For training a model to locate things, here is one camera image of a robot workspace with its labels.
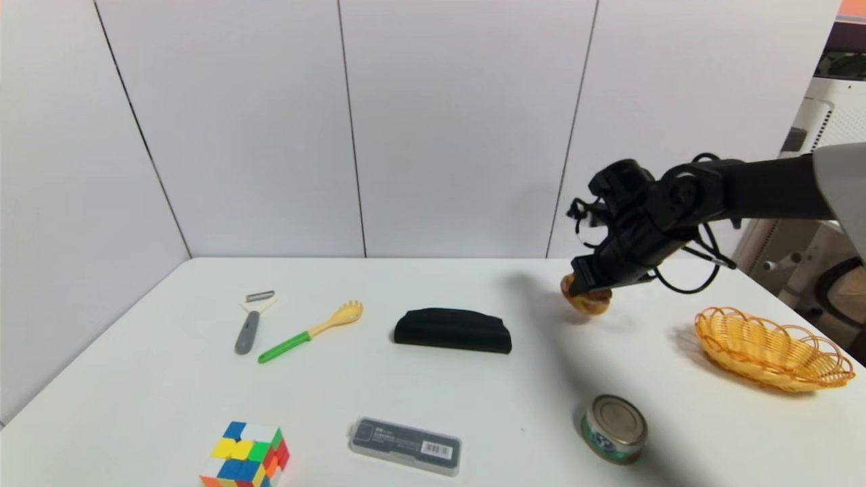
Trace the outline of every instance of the barcode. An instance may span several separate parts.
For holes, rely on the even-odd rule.
[[[438,443],[431,443],[429,441],[423,441],[421,443],[421,453],[426,453],[434,457],[445,458],[446,460],[451,460],[452,450],[454,449],[450,446],[439,445]]]

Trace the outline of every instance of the can lid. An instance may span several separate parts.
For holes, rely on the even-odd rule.
[[[623,445],[639,445],[647,437],[643,415],[629,401],[617,396],[598,396],[592,416],[608,438]]]

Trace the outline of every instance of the white table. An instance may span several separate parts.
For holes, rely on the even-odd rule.
[[[292,452],[280,486],[866,485],[866,373],[843,389],[785,396],[744,385],[695,349],[695,313],[734,305],[808,326],[746,276],[699,295],[617,289],[583,324],[559,295],[566,260],[195,259],[105,332],[2,432],[3,486],[197,486],[234,419],[280,425]],[[708,270],[670,261],[682,286]],[[275,289],[253,351],[234,354],[237,303]],[[265,348],[360,299],[361,321],[266,365]],[[391,342],[406,310],[501,317],[510,355]],[[598,393],[649,421],[631,467],[590,451],[573,417]],[[462,438],[455,478],[352,453],[359,416]]]

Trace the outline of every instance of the green handle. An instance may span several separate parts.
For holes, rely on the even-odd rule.
[[[297,335],[293,336],[292,338],[289,338],[288,340],[284,341],[283,343],[277,345],[276,347],[271,348],[270,350],[268,350],[264,354],[259,355],[259,363],[263,364],[267,361],[271,361],[271,360],[279,357],[280,355],[285,354],[286,352],[288,352],[292,348],[297,347],[301,343],[303,343],[305,341],[310,341],[312,339],[313,339],[313,337],[310,336],[310,332],[308,332],[308,331],[305,331],[304,333],[297,334]]]

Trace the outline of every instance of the gray peeler handle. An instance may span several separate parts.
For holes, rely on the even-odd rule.
[[[253,348],[255,340],[255,331],[259,328],[259,312],[250,311],[247,315],[247,321],[243,322],[241,333],[237,336],[235,343],[235,353],[238,355],[247,354]]]

